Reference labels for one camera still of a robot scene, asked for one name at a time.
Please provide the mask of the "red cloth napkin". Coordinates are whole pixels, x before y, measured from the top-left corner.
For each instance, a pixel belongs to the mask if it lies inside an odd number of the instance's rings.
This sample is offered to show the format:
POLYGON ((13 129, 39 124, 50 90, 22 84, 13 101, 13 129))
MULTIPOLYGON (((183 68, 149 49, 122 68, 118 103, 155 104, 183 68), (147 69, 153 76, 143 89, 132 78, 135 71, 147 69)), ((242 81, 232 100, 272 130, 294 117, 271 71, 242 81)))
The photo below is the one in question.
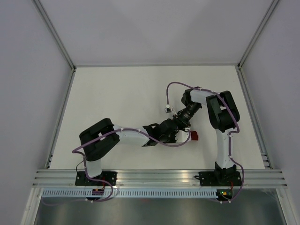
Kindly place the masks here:
POLYGON ((191 131, 191 141, 198 141, 199 140, 199 136, 198 133, 196 131, 191 131))

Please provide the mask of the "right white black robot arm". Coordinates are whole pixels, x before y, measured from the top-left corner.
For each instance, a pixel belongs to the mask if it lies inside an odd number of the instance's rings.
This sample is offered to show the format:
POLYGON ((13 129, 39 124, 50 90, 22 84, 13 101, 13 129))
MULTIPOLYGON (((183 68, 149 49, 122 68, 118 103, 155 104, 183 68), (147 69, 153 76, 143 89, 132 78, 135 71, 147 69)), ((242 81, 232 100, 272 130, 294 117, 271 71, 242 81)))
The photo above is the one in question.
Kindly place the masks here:
POLYGON ((217 159, 215 161, 214 180, 219 185, 225 185, 239 174, 232 159, 233 134, 240 131, 238 121, 240 114, 229 91, 220 93, 190 88, 183 93, 183 110, 174 117, 179 128, 190 126, 190 120, 195 113, 205 105, 208 110, 210 124, 217 135, 217 159))

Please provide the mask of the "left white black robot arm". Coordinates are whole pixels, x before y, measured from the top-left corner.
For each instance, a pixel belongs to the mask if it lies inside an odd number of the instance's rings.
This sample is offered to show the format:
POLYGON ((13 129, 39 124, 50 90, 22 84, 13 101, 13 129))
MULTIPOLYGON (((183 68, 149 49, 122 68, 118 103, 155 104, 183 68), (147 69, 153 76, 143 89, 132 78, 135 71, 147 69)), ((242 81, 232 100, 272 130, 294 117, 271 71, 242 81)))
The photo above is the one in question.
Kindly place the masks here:
POLYGON ((102 119, 79 134, 84 145, 86 180, 93 186, 102 181, 101 159, 117 144, 152 147, 159 142, 176 143, 178 126, 172 119, 140 128, 114 125, 109 118, 102 119))

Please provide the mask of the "right robot arm base mount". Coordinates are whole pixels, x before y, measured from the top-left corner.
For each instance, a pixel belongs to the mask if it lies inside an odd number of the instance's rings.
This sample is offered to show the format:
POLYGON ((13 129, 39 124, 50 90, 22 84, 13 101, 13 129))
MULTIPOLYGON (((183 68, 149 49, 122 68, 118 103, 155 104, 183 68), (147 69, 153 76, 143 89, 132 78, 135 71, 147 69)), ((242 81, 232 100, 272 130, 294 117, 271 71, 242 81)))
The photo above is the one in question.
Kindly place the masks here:
POLYGON ((213 171, 205 171, 199 172, 197 179, 201 187, 230 187, 231 185, 238 187, 242 184, 242 178, 239 172, 229 177, 218 177, 213 171))

